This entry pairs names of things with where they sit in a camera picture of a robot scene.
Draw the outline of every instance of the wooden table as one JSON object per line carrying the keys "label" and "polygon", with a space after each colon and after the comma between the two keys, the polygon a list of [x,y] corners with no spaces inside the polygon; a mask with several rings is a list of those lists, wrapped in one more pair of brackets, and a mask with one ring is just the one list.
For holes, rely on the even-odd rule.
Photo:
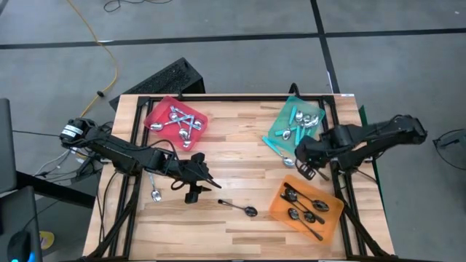
{"label": "wooden table", "polygon": [[[137,95],[121,96],[113,135],[130,139],[137,100]],[[335,101],[340,124],[361,124],[354,96],[335,95]],[[187,189],[171,191],[170,184],[173,181],[156,176],[155,182],[162,193],[162,202],[154,203],[150,197],[151,183],[144,173],[130,259],[345,258],[340,226],[337,226],[333,244],[324,246],[275,221],[268,214],[272,198],[287,174],[333,194],[332,182],[324,181],[319,175],[311,181],[305,180],[295,169],[285,168],[281,159],[261,141],[261,136],[267,134],[284,102],[216,101],[186,104],[207,115],[209,126],[193,151],[186,153],[178,150],[180,159],[189,158],[198,151],[204,152],[210,174],[222,189],[213,188],[211,192],[203,192],[198,203],[186,205],[183,200]],[[139,130],[138,144],[142,137],[142,121]],[[148,143],[156,140],[159,140],[157,135],[149,135]],[[369,164],[363,164],[360,169],[374,175]],[[329,170],[322,171],[330,176]],[[103,199],[103,192],[113,173],[111,165],[104,167],[99,184],[100,199]],[[122,176],[118,175],[108,190],[104,219],[106,231],[114,222],[121,184]],[[393,253],[377,185],[354,174],[353,186],[362,224],[385,251]],[[258,209],[259,215],[249,218],[241,210],[217,204],[218,199],[240,206],[252,205]],[[125,226],[120,231],[117,254],[122,253]],[[353,253],[357,254],[355,232],[350,222],[348,227]],[[99,228],[100,218],[95,204],[84,255],[97,246]]]}

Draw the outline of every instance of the black spoon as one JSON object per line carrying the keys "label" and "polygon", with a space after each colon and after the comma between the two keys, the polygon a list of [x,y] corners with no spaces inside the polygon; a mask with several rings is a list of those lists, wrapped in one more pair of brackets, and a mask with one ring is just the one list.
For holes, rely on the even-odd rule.
{"label": "black spoon", "polygon": [[315,216],[314,214],[312,213],[309,213],[307,212],[306,210],[302,210],[301,208],[299,208],[295,203],[293,203],[292,201],[290,201],[288,198],[286,198],[286,195],[285,193],[281,193],[280,195],[284,200],[286,200],[286,202],[292,204],[294,207],[296,207],[299,211],[303,212],[304,214],[304,219],[309,222],[309,223],[315,223]]}
{"label": "black spoon", "polygon": [[307,208],[303,203],[301,203],[299,200],[298,200],[298,196],[296,195],[296,192],[293,191],[293,190],[290,190],[289,188],[285,189],[285,195],[286,195],[286,198],[288,199],[289,202],[297,202],[298,204],[300,204],[302,207],[304,207],[304,209],[306,210],[306,212],[308,213],[311,213],[314,217],[315,217],[315,220],[321,224],[324,224],[325,223],[325,220],[323,218],[321,218],[319,215],[316,215],[314,212],[312,212],[311,210],[309,210],[309,208]]}
{"label": "black spoon", "polygon": [[241,210],[244,210],[246,215],[250,216],[250,217],[255,217],[257,216],[258,212],[257,212],[257,209],[254,208],[254,207],[238,207],[238,206],[235,206],[233,204],[230,204],[222,199],[219,199],[218,200],[218,203],[219,204],[222,204],[222,205],[227,205],[227,206],[230,206],[230,207],[236,207],[236,208],[239,208]]}
{"label": "black spoon", "polygon": [[319,200],[319,199],[316,199],[316,200],[313,200],[313,199],[310,199],[309,197],[307,196],[304,196],[302,193],[300,193],[299,191],[297,191],[294,187],[292,187],[289,183],[285,183],[285,187],[287,189],[290,189],[290,190],[293,190],[295,191],[297,194],[300,194],[302,197],[306,198],[307,200],[309,200],[311,203],[312,203],[312,206],[317,210],[317,211],[320,211],[320,212],[328,212],[330,210],[330,207],[327,205],[327,203],[325,203],[324,201],[322,200]]}
{"label": "black spoon", "polygon": [[291,219],[293,220],[298,220],[300,221],[301,223],[303,223],[303,225],[305,225],[307,227],[307,229],[309,229],[309,231],[311,231],[311,233],[313,233],[315,235],[315,237],[317,237],[317,239],[319,239],[319,241],[322,241],[323,240],[323,237],[319,235],[319,233],[317,233],[316,231],[314,231],[314,229],[311,229],[310,227],[308,227],[308,225],[306,225],[305,222],[303,222],[300,218],[299,218],[299,213],[298,213],[298,210],[294,209],[294,208],[288,208],[288,215],[290,216]]}

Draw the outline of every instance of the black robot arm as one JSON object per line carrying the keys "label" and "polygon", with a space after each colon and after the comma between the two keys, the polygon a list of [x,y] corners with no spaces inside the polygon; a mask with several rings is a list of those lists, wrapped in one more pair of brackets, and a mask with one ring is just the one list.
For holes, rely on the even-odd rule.
{"label": "black robot arm", "polygon": [[89,119],[71,119],[60,134],[65,148],[88,148],[110,159],[117,172],[126,175],[138,175],[143,170],[158,175],[165,175],[175,181],[172,190],[189,185],[185,203],[197,202],[202,191],[209,188],[198,186],[197,181],[207,181],[210,185],[221,188],[213,181],[204,162],[204,154],[198,153],[191,159],[180,160],[176,152],[150,146],[140,147],[110,135]]}
{"label": "black robot arm", "polygon": [[[426,137],[427,131],[419,120],[408,115],[397,115],[389,121],[365,127],[337,125],[320,134],[319,141],[304,136],[295,150],[296,158],[301,162],[298,171],[311,180],[319,168],[332,161],[346,172],[359,167],[364,159],[378,157],[393,146],[420,144]],[[367,144],[354,150],[362,142]]]}

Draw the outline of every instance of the orange tray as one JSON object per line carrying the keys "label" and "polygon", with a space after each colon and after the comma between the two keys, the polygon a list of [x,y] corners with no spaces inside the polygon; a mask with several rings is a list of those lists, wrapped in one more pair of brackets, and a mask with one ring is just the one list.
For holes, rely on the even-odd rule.
{"label": "orange tray", "polygon": [[[297,191],[309,197],[310,199],[322,200],[329,206],[328,212],[317,211],[308,199],[298,194],[298,200],[300,201],[300,203],[305,205],[309,210],[311,210],[316,215],[319,215],[321,218],[325,220],[324,224],[320,224],[317,221],[315,223],[308,223],[304,220],[303,212],[298,210],[299,218],[303,222],[305,222],[308,225],[308,227],[314,229],[317,233],[319,233],[323,237],[322,241],[319,241],[301,222],[294,221],[288,216],[288,208],[297,208],[280,197],[280,194],[285,192],[285,182],[290,184]],[[302,210],[304,210],[304,208],[300,204],[295,204]],[[330,194],[327,194],[324,191],[315,188],[314,186],[306,184],[306,181],[299,180],[293,175],[286,175],[285,179],[283,179],[280,189],[278,189],[278,192],[275,195],[272,204],[270,205],[269,213],[273,218],[291,226],[295,230],[301,232],[302,234],[305,234],[306,236],[315,240],[316,242],[319,242],[324,245],[329,245],[332,243],[336,225],[338,224],[341,212],[343,211],[343,206],[343,202],[340,199],[337,199],[336,197],[331,196]]]}

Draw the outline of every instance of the concrete floor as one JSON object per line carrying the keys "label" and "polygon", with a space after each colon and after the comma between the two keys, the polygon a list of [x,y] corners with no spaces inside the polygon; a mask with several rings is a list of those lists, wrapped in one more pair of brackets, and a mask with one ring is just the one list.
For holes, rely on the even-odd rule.
{"label": "concrete floor", "polygon": [[[111,14],[103,11],[105,3],[75,1],[104,40],[317,32],[307,0],[173,0],[123,4]],[[325,0],[318,5],[326,32],[463,28],[466,22],[464,1]],[[0,44],[64,41],[92,41],[65,1],[9,0],[4,5]],[[410,114],[429,131],[421,146],[399,146],[378,161],[396,253],[463,261],[466,174],[442,162],[430,141],[465,126],[466,35],[337,38],[328,39],[328,45],[340,91],[356,95],[370,122]],[[180,57],[204,76],[207,92],[285,92],[291,82],[301,92],[331,91],[319,39],[109,48],[121,75],[111,94],[87,115],[100,123],[114,117],[107,100]],[[100,47],[0,49],[0,97],[11,101],[16,130],[59,133],[112,77],[111,61]],[[17,168],[29,173],[63,152],[55,138],[19,134],[15,150]],[[444,154],[457,165],[466,163],[460,148]],[[70,158],[61,170],[78,166]],[[73,187],[95,193],[96,183],[90,178]],[[50,201],[39,200],[38,210]],[[63,219],[54,221],[55,215]],[[46,261],[80,256],[89,216],[88,210],[61,203],[39,216],[41,228],[58,236]]]}

